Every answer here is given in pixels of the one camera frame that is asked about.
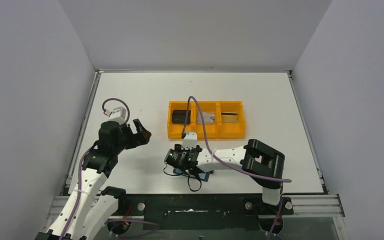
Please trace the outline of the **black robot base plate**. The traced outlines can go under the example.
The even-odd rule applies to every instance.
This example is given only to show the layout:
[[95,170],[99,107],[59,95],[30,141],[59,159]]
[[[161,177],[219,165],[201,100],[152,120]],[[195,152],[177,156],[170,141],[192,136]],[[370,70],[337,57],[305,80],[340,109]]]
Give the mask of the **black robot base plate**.
[[290,197],[275,205],[260,193],[126,194],[109,218],[143,221],[144,230],[264,230],[278,234],[294,213]]

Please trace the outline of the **black cards stack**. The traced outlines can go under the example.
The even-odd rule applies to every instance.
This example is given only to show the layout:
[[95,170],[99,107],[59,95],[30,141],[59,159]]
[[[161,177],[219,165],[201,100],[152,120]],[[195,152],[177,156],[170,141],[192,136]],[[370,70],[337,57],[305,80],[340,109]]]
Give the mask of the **black cards stack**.
[[191,123],[191,111],[185,109],[175,109],[171,113],[172,124],[184,124],[189,125]]

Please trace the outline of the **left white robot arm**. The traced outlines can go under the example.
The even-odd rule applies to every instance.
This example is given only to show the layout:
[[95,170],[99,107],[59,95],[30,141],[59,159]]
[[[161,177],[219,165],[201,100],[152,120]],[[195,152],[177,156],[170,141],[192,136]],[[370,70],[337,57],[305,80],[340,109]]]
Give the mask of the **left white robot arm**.
[[36,235],[37,240],[91,240],[112,214],[127,209],[122,188],[107,186],[101,198],[94,200],[117,165],[119,154],[149,143],[151,132],[139,119],[133,123],[136,132],[128,123],[108,120],[101,124],[98,139],[81,157],[75,188],[47,231]]

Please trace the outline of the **blue card holder wallet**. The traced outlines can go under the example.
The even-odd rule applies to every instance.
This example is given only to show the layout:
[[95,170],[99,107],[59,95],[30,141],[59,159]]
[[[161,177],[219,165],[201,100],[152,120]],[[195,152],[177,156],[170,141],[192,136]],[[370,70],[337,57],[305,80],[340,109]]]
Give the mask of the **blue card holder wallet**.
[[174,168],[173,171],[172,171],[173,174],[175,175],[181,175],[183,177],[190,177],[191,179],[199,179],[203,182],[207,182],[210,178],[210,175],[212,175],[214,173],[214,171],[209,171],[209,172],[205,172],[205,173],[199,173],[198,174],[198,177],[195,177],[193,175],[189,175],[187,172],[182,172],[181,169],[178,169],[178,168]]

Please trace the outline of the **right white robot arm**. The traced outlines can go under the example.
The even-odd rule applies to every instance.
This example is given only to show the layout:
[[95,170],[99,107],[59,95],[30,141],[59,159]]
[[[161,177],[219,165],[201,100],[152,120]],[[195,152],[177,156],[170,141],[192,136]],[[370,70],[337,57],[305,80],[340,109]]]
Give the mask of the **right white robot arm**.
[[168,150],[163,162],[173,168],[170,176],[194,178],[199,183],[208,181],[216,171],[238,171],[261,187],[261,207],[265,212],[281,215],[284,209],[283,185],[290,182],[283,177],[285,155],[257,139],[219,150],[201,147],[197,140],[184,139]]

